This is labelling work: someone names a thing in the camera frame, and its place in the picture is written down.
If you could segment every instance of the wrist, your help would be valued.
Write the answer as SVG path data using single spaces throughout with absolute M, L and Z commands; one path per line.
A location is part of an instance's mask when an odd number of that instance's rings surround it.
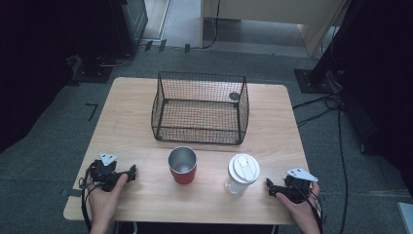
M 105 234 L 109 233 L 109 223 L 96 222 L 92 225 L 91 234 Z

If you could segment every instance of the cable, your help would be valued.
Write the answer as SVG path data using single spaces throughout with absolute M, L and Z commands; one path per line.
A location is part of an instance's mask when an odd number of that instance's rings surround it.
M 128 63 L 130 60 L 131 60 L 131 56 L 129 56 L 128 59 L 127 59 L 126 61 L 122 62 L 122 63 L 118 63 L 118 64 L 100 64 L 99 66 L 102 66 L 102 67 L 117 67 L 117 66 L 123 66 L 123 65 L 125 65 L 126 63 Z
M 296 109 L 296 108 L 298 108 L 298 107 L 301 107 L 301 106 L 304 106 L 304 105 L 308 105 L 308 104 L 317 102 L 317 101 L 319 101 L 319 100 L 324 100 L 324 105 L 327 107 L 327 109 L 325 109 L 322 113 L 320 113 L 320 114 L 318 114 L 318 115 L 315 115 L 315 116 L 310 117 L 310 118 L 305 119 L 305 120 L 298 121 L 298 122 L 297 122 L 297 127 L 300 128 L 300 127 L 304 126 L 305 124 L 307 124 L 308 122 L 310 122 L 310 121 L 312 121 L 312 120 L 315 120 L 315 119 L 318 119 L 319 117 L 321 117 L 321 116 L 324 115 L 325 113 L 328 113 L 328 112 L 330 112 L 330 111 L 332 111 L 332 110 L 337 110 L 337 109 L 339 109 L 341 103 L 339 103 L 337 99 L 332 98 L 333 96 L 336 96 L 336 95 L 333 94 L 333 95 L 329 95 L 329 96 L 326 96 L 326 97 L 319 97 L 319 98 L 314 99 L 314 100 L 309 100 L 309 101 L 306 101 L 306 102 L 304 102 L 304 103 L 294 105 L 294 106 L 292 107 L 292 109 Z M 333 100 L 334 103 L 335 103 L 335 105 L 334 105 L 334 106 L 330 106 L 330 105 L 328 104 L 328 101 L 329 101 L 329 100 Z
M 333 30 L 333 35 L 332 35 L 332 37 L 331 37 L 331 47 L 330 47 L 330 52 L 331 52 L 331 59 L 335 62 L 335 63 L 337 63 L 337 64 L 339 64 L 339 65 L 342 65 L 343 64 L 343 58 L 338 58 L 338 60 L 334 57 L 334 55 L 333 55 L 333 47 L 334 47 L 334 37 L 335 37 L 335 30 L 336 30 L 336 28 L 337 28 L 337 26 L 334 26 L 334 30 Z
M 219 17 L 219 5 L 220 4 L 221 4 L 221 0 L 218 0 L 218 7 L 216 8 L 216 18 L 215 18 L 215 37 L 213 38 L 212 43 L 210 43 L 208 46 L 202 47 L 202 49 L 208 49 L 210 46 L 213 45 L 213 43 L 215 43 L 216 38 L 218 38 L 218 17 Z
M 84 220 L 85 220 L 86 227 L 88 228 L 88 231 L 89 231 L 89 232 L 91 232 L 91 230 L 92 230 L 92 224 L 91 224 L 91 220 L 89 219 L 88 208 L 87 208 L 87 206 L 86 206 L 86 201 L 87 201 L 89 195 L 91 194 L 91 192 L 92 192 L 94 189 L 92 189 L 92 191 L 90 191 L 90 192 L 88 193 L 88 195 L 85 197 L 85 190 L 87 189 L 87 186 L 85 186 L 85 185 L 87 184 L 87 181 L 88 181 L 88 176 L 89 176 L 89 173 L 90 173 L 90 171 L 91 171 L 91 166 L 92 166 L 92 165 L 90 165 L 90 166 L 88 167 L 88 169 L 86 170 L 85 177 L 79 179 L 79 182 L 80 182 L 81 180 L 83 181 L 83 183 L 82 183 L 81 186 L 80 186 L 80 187 L 82 187 L 82 195 L 81 195 L 81 200 L 82 200 L 82 215 L 83 215 L 83 218 L 84 218 Z
M 341 110 L 342 110 L 342 106 L 343 106 L 343 102 L 338 102 L 336 99 L 334 98 L 330 98 L 331 96 L 327 96 L 327 97 L 320 97 L 314 100 L 310 100 L 310 101 L 306 101 L 302 104 L 298 104 L 293 106 L 293 109 L 298 108 L 300 106 L 304 106 L 310 103 L 314 103 L 316 101 L 319 101 L 321 99 L 324 99 L 324 104 L 327 106 L 327 109 L 322 112 L 321 114 L 311 117 L 307 120 L 303 120 L 298 122 L 299 123 L 303 123 L 302 125 L 298 126 L 301 127 L 304 124 L 310 122 L 311 120 L 317 119 L 319 118 L 321 115 L 323 115 L 324 113 L 328 112 L 328 111 L 332 111 L 332 110 L 338 110 L 338 136 L 339 136 L 339 145 L 340 145 L 340 156 L 341 156 L 341 164 L 343 167 L 343 175 L 344 175 L 344 182 L 345 182 L 345 198 L 344 198 L 344 208 L 343 208 L 343 217 L 342 217 L 342 223 L 341 223 L 341 227 L 340 227 L 340 234 L 342 234 L 344 232 L 344 227 L 345 227 L 345 223 L 346 223 L 346 217 L 347 217 L 347 207 L 348 207 L 348 203 L 349 203 L 349 180 L 347 177 L 347 169 L 346 169 L 346 164 L 345 164 L 345 160 L 344 160 L 344 153 L 343 153 L 343 140 L 342 140 L 342 131 L 341 131 Z M 336 106 L 329 106 L 327 105 L 327 100 L 328 99 L 333 99 L 336 102 Z
M 338 109 L 338 138 L 339 138 L 339 144 L 340 144 L 340 156 L 341 156 L 341 165 L 343 166 L 343 174 L 344 174 L 344 182 L 345 182 L 345 197 L 344 197 L 344 209 L 343 209 L 343 218 L 341 222 L 341 228 L 340 228 L 340 233 L 343 233 L 344 231 L 344 225 L 346 223 L 346 216 L 347 216 L 347 205 L 349 203 L 349 181 L 347 179 L 347 170 L 346 170 L 346 165 L 344 162 L 344 154 L 343 154 L 343 141 L 341 137 L 341 106 Z

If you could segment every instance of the gray carpet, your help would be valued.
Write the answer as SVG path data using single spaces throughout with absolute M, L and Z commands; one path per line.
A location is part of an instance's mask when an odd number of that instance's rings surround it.
M 293 105 L 319 98 L 302 94 L 294 68 L 312 69 L 313 58 L 290 58 L 166 48 L 138 51 L 128 64 L 113 69 L 107 84 L 64 87 L 27 137 L 0 154 L 0 233 L 87 233 L 80 221 L 63 217 L 72 186 L 100 111 L 116 77 L 156 78 L 160 70 L 237 74 L 248 83 L 285 85 Z M 93 107 L 98 104 L 91 121 Z M 297 121 L 317 115 L 323 102 L 295 110 Z M 349 200 L 344 233 L 405 233 L 397 202 L 413 203 L 399 172 L 380 156 L 360 154 L 358 138 L 346 112 L 341 113 Z M 309 167 L 319 178 L 325 233 L 338 233 L 343 220 L 345 180 L 338 137 L 338 112 L 331 111 L 300 129 Z M 281 226 L 280 233 L 299 233 Z

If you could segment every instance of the white cup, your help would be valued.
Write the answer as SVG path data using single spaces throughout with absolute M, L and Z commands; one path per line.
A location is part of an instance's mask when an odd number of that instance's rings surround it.
M 248 154 L 235 155 L 228 165 L 225 190 L 232 195 L 243 195 L 246 189 L 258 179 L 258 162 Z

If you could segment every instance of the white tag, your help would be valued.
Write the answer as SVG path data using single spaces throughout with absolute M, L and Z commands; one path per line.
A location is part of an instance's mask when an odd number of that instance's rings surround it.
M 105 154 L 102 152 L 99 153 L 99 157 L 104 166 L 108 166 L 109 164 L 111 164 L 113 161 L 115 161 L 118 158 L 118 156 Z
M 302 168 L 291 169 L 291 170 L 288 170 L 286 173 L 290 176 L 295 177 L 295 178 L 301 178 L 301 179 L 314 181 L 314 182 L 319 181 L 318 178 L 316 178 L 315 176 L 309 174 L 307 171 L 305 171 Z

